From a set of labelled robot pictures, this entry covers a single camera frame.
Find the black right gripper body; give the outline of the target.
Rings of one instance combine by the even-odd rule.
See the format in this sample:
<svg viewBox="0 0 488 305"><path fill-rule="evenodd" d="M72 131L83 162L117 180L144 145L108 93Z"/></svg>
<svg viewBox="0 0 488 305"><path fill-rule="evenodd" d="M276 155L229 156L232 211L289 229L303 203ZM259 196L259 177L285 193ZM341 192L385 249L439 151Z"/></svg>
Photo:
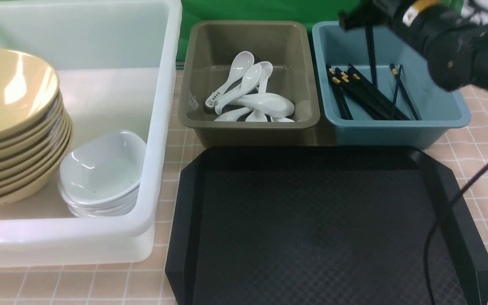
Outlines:
<svg viewBox="0 0 488 305"><path fill-rule="evenodd" d="M338 21L345 31L388 25L396 11L396 0L361 0L352 10L339 11Z"/></svg>

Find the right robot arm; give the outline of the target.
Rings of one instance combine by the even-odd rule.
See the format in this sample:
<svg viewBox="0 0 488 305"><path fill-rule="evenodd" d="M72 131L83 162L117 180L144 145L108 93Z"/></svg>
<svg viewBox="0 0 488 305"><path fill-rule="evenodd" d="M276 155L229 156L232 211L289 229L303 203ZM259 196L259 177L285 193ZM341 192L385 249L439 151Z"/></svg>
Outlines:
<svg viewBox="0 0 488 305"><path fill-rule="evenodd" d="M466 85L488 90L488 24L461 16L441 0L361 0L338 12L344 31L386 25L427 62L447 92Z"/></svg>

